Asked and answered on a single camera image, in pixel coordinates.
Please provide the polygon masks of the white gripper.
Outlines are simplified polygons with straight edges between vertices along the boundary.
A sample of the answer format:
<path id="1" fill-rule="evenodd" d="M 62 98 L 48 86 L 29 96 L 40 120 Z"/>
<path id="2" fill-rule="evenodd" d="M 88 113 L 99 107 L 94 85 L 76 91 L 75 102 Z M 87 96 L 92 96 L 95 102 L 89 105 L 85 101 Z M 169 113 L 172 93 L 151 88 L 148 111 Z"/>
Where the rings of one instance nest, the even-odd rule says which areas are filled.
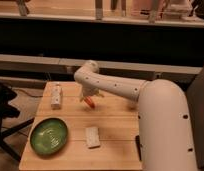
<path id="1" fill-rule="evenodd" d="M 79 95 L 80 101 L 90 100 L 92 96 L 103 97 L 103 94 L 98 88 L 92 88 L 88 86 L 82 86 Z"/>

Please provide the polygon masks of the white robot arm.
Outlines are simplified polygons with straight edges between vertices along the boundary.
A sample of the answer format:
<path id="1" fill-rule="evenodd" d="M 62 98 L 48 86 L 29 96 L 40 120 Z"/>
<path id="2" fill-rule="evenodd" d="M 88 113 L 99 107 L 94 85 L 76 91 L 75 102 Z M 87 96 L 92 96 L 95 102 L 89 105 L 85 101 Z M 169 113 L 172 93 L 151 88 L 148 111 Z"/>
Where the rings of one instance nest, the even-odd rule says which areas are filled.
<path id="1" fill-rule="evenodd" d="M 92 60 L 74 79 L 83 97 L 103 90 L 137 104 L 143 171 L 198 171 L 187 98 L 174 82 L 102 75 Z"/>

